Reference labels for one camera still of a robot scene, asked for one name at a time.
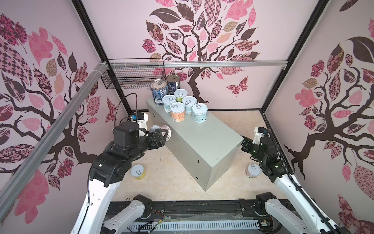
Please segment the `pink floral small can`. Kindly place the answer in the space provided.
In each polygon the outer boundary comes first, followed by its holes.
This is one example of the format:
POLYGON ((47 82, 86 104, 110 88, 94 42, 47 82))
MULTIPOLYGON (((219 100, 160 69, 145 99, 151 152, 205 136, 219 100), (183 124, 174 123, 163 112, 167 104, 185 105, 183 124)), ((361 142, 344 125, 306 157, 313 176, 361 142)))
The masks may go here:
POLYGON ((250 163, 245 169, 245 174, 248 178, 255 179, 261 174, 261 171, 258 164, 250 163))

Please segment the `orange label small can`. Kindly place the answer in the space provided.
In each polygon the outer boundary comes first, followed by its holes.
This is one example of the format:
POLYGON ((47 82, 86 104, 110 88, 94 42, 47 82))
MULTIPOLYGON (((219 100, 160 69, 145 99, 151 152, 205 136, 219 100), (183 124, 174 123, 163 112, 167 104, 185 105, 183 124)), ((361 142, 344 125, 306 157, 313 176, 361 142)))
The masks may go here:
POLYGON ((175 102, 170 106, 170 116, 175 122, 182 122, 186 116, 186 107, 181 102, 175 102))

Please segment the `yellow label small can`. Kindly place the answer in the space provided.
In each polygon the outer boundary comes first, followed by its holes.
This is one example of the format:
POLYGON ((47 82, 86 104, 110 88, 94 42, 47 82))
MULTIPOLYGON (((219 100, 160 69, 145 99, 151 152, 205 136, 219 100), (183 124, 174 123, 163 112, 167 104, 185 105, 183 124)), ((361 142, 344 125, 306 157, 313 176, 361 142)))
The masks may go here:
POLYGON ((131 175, 136 180, 142 180, 146 176, 146 170, 143 165, 137 164, 131 168, 131 175))

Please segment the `teal label small can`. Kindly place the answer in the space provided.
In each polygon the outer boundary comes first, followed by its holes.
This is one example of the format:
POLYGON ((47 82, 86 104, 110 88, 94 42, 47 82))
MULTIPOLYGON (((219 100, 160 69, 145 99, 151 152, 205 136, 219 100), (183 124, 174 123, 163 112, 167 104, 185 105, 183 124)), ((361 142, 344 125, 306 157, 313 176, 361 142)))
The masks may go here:
POLYGON ((165 95, 162 98, 162 104, 165 112, 170 113, 170 106, 177 102, 177 97, 174 95, 165 95))

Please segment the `light green small can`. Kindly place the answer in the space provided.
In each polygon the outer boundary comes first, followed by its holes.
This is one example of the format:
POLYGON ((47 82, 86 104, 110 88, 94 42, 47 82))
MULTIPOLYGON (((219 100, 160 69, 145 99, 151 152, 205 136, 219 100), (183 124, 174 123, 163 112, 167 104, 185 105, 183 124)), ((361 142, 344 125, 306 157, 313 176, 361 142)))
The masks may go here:
POLYGON ((183 98, 188 95, 188 91, 186 89, 176 89, 173 95, 177 98, 177 102, 182 102, 183 98))

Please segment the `pale blue small can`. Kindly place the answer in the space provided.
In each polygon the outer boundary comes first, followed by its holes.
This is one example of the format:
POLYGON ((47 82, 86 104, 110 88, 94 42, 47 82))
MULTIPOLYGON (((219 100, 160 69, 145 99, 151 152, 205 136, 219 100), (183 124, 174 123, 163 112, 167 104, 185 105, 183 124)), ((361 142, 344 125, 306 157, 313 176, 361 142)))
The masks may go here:
POLYGON ((206 120, 208 108, 203 103, 197 103, 192 107, 192 118, 196 123, 203 123, 206 120))

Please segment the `blue white label can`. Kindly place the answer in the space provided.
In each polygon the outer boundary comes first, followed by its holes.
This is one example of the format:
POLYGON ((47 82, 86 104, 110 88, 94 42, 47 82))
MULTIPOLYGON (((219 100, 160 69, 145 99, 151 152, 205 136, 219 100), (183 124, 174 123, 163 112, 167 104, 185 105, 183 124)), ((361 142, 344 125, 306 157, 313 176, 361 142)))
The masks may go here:
POLYGON ((165 80, 154 80, 150 84, 153 100, 156 105, 163 105, 162 98, 168 94, 167 82, 165 80))

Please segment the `dark blue tall can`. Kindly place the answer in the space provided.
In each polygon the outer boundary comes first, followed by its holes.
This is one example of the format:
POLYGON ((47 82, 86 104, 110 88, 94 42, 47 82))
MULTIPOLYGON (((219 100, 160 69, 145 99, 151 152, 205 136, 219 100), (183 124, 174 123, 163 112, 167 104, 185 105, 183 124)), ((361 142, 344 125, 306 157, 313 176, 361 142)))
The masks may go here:
POLYGON ((177 74, 171 74, 166 77, 167 88, 169 94, 174 94, 177 89, 181 87, 180 77, 177 74))

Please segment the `pink label small can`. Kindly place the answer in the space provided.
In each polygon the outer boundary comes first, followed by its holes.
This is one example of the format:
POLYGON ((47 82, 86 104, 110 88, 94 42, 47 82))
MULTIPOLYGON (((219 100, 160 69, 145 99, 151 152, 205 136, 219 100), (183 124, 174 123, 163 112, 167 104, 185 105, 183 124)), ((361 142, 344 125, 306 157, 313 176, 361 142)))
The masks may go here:
POLYGON ((163 136, 163 138, 166 140, 166 141, 169 141, 170 138, 171 138, 171 129, 167 126, 167 125, 154 125, 150 128, 150 132, 156 132, 157 130, 159 130, 163 136))

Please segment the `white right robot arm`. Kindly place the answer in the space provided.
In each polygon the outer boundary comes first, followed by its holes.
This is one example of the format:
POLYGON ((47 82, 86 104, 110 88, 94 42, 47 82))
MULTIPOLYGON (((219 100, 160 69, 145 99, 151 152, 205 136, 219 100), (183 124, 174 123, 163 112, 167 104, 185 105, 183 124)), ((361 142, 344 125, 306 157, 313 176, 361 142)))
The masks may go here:
POLYGON ((269 136, 254 141, 245 137, 241 150, 249 153, 262 172, 287 197, 295 212, 286 208, 272 193, 256 196, 256 212, 270 215, 292 234, 341 234, 341 228, 312 200, 290 171, 279 146, 269 136))

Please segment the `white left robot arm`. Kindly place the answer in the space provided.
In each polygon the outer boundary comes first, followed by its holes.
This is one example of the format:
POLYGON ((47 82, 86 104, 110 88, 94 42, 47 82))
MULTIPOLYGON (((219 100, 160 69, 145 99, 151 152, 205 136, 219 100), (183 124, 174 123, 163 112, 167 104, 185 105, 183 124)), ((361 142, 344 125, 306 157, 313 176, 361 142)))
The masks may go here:
POLYGON ((106 213, 125 174, 133 161, 148 150, 163 147, 169 137, 168 129, 149 132, 136 122, 124 122, 113 129, 114 141, 93 162, 87 180, 87 195, 73 234, 120 234, 139 218, 151 215, 151 199, 138 195, 109 220, 106 213))

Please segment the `grey metal cabinet counter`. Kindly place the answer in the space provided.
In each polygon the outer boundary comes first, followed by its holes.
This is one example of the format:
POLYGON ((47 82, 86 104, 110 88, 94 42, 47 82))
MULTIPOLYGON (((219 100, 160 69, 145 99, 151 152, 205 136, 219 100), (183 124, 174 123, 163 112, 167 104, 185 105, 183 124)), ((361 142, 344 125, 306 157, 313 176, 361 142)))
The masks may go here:
POLYGON ((175 122, 151 98, 146 104, 153 124, 171 129, 171 138, 166 143, 168 149, 207 191, 229 169, 243 141, 242 136, 211 113, 203 123, 196 123, 191 115, 182 122, 175 122))

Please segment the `silver aluminium crossbar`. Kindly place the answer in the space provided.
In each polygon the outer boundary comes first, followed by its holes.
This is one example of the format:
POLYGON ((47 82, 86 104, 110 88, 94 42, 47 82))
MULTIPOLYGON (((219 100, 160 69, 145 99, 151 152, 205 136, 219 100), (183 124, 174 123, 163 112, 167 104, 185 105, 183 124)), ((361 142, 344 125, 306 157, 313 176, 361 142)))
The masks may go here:
POLYGON ((250 60, 250 61, 158 61, 150 62, 147 61, 110 61, 110 65, 113 67, 119 66, 155 66, 164 68, 200 68, 200 67, 286 67, 288 61, 286 60, 250 60))

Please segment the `black aluminium frame rail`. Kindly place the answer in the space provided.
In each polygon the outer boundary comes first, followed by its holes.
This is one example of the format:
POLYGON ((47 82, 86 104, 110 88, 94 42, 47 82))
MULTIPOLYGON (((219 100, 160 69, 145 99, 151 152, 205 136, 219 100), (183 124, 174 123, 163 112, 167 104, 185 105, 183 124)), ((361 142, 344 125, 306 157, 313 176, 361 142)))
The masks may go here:
MULTIPOLYGON (((202 201, 152 201, 146 208, 146 214, 131 222, 162 222, 162 221, 215 221, 215 220, 257 220, 259 230, 230 230, 230 231, 189 231, 189 232, 157 232, 154 234, 287 234, 285 229, 270 215, 259 215, 256 212, 256 201, 239 200, 202 200, 202 201)), ((150 234, 140 231, 126 232, 121 228, 121 234, 150 234)))

